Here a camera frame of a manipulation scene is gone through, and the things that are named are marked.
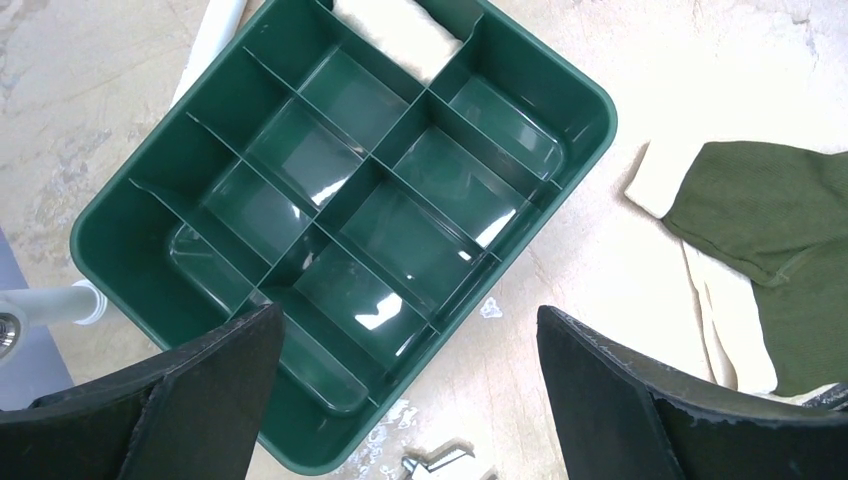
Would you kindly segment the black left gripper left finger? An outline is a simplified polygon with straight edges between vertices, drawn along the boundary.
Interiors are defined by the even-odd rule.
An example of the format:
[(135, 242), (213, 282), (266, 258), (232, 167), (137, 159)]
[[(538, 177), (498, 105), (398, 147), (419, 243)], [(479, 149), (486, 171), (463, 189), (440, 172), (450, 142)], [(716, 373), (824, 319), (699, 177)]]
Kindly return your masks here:
[(5, 479), (242, 479), (285, 326), (266, 305), (1, 416)]

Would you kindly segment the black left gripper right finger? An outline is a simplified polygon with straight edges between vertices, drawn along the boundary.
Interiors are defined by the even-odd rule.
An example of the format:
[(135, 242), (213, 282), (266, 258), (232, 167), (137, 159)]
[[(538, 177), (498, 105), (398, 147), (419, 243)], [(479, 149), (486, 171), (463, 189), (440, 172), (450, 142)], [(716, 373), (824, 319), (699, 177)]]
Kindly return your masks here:
[(619, 344), (553, 306), (539, 361), (572, 479), (843, 479), (847, 413), (743, 394)]

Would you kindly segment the olive green underwear cream waistband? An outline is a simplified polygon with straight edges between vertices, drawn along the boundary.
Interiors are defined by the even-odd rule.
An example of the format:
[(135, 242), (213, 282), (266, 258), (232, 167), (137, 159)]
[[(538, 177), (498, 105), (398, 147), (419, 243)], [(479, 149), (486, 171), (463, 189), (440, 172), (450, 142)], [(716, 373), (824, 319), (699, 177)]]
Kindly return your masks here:
[(625, 197), (680, 245), (715, 383), (810, 403), (847, 384), (847, 156), (657, 139)]

